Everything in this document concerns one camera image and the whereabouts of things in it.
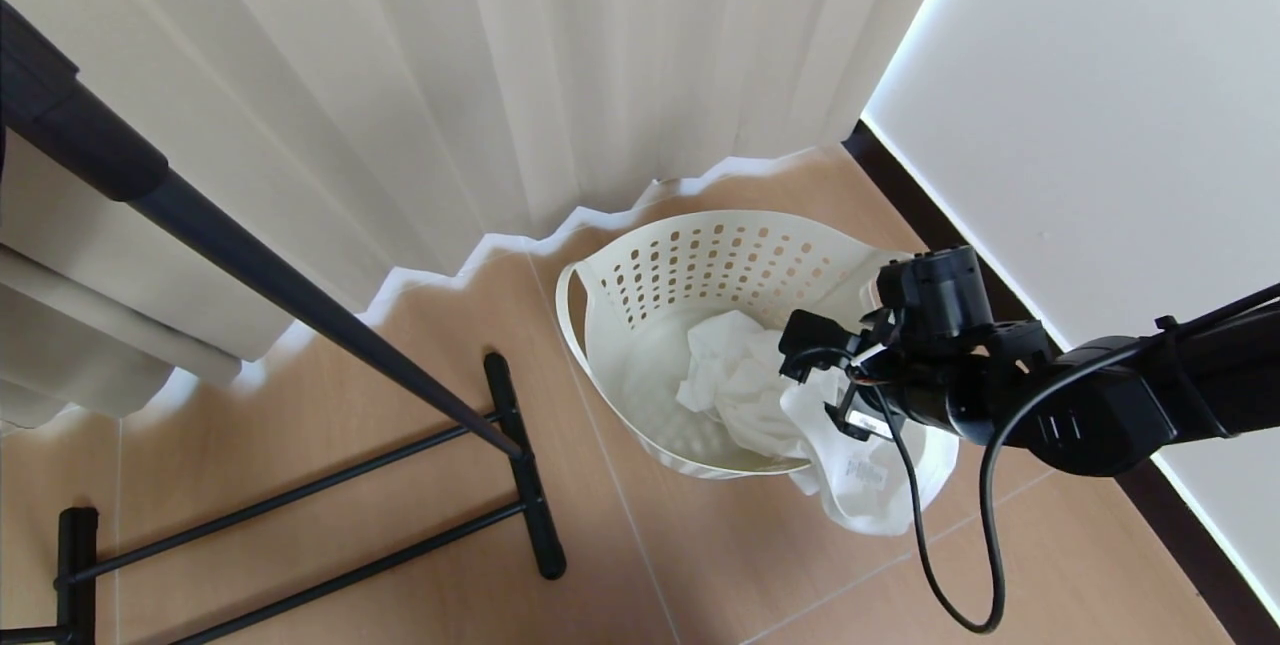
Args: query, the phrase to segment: curtain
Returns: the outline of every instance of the curtain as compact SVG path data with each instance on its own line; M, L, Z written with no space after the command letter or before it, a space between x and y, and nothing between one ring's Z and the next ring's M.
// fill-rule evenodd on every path
M540 238L653 179L844 139L922 0L6 1L187 180L358 312L390 267L452 275L485 232ZM40 398L124 413L174 366L225 380L289 325L13 134L0 216L4 338L20 321L27 344L82 340L45 379L23 372L55 346L10 361L5 344L6 420ZM136 375L47 381L108 362Z

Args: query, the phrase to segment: tile floor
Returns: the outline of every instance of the tile floor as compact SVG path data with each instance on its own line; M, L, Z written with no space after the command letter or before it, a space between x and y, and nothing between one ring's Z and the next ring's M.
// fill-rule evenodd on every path
M918 250L841 148L768 177L727 177L649 203L636 225L696 209L777 209L878 247ZM567 357L558 271L617 232L553 253L494 253L458 282L403 291L379 330L488 410L485 349L511 361L568 573L541 581L512 518L228 642L961 642L914 543L829 523L783 479L699 481L654 463ZM101 509L104 555L145 544L445 426L325 340L268 358L256 389L197 386L123 422L65 413L0 440L0 623L51 621L60 508ZM978 449L927 511L940 577L974 617L989 586L974 518ZM362 564L509 499L511 474L474 436L339 485L100 581L99 641L165 642ZM1010 599L997 642L1228 642L1110 481L1001 458Z

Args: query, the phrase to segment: white label sticker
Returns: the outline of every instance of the white label sticker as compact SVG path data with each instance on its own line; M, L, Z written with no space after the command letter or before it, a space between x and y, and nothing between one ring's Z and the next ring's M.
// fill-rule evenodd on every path
M870 485L878 491L883 491L884 485L888 484L887 468L867 461L849 461L845 477L849 476L856 477L863 485Z

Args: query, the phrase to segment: white plastic basket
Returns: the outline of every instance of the white plastic basket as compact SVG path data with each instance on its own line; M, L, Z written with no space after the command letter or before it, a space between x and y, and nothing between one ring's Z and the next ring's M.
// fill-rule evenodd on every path
M808 308L854 330L877 307L879 267L909 257L785 212L692 212L627 232L564 267L556 307L573 357L659 462L704 479L787 474L809 463L740 448L723 425L676 402L689 329L739 308L781 330L791 311ZM586 289L585 353L570 320L575 273ZM922 443L922 434L904 435Z

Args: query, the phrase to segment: crumpled white fabric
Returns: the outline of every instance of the crumpled white fabric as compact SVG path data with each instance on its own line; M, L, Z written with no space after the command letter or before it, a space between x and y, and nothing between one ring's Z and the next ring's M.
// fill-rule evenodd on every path
M906 532L911 495L896 445L836 430L823 403L837 403L847 379L835 370L814 370L804 384L782 378L781 337L737 311L699 322L689 330L689 378L676 401L722 422L742 448L813 463L791 480L805 495L820 494L832 522L864 535ZM922 508L942 490L959 454L955 435L928 436L931 447L913 461Z

